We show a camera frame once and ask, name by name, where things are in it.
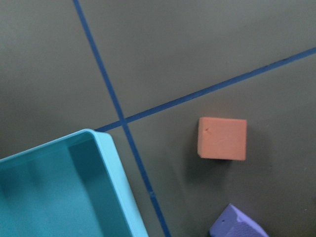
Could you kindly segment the orange foam block left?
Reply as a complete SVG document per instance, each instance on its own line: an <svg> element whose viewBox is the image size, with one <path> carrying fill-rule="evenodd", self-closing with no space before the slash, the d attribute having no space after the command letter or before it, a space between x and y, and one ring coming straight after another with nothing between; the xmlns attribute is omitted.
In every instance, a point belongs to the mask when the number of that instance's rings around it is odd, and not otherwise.
<svg viewBox="0 0 316 237"><path fill-rule="evenodd" d="M201 158L246 160L247 120L201 117L197 153Z"/></svg>

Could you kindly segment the teal plastic bin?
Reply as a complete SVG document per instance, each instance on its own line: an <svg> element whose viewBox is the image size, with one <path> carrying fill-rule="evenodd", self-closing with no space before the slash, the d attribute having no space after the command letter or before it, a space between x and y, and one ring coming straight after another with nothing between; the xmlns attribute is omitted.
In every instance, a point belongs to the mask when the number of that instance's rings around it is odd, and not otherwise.
<svg viewBox="0 0 316 237"><path fill-rule="evenodd" d="M3 237L145 237L110 134L83 129L0 161Z"/></svg>

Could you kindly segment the purple foam block left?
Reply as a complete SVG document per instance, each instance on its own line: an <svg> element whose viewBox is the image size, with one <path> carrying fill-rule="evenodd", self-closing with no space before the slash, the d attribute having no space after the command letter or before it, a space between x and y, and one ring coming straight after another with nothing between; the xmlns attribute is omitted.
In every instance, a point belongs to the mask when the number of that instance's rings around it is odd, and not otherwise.
<svg viewBox="0 0 316 237"><path fill-rule="evenodd" d="M264 229L229 204L208 231L210 237L268 237Z"/></svg>

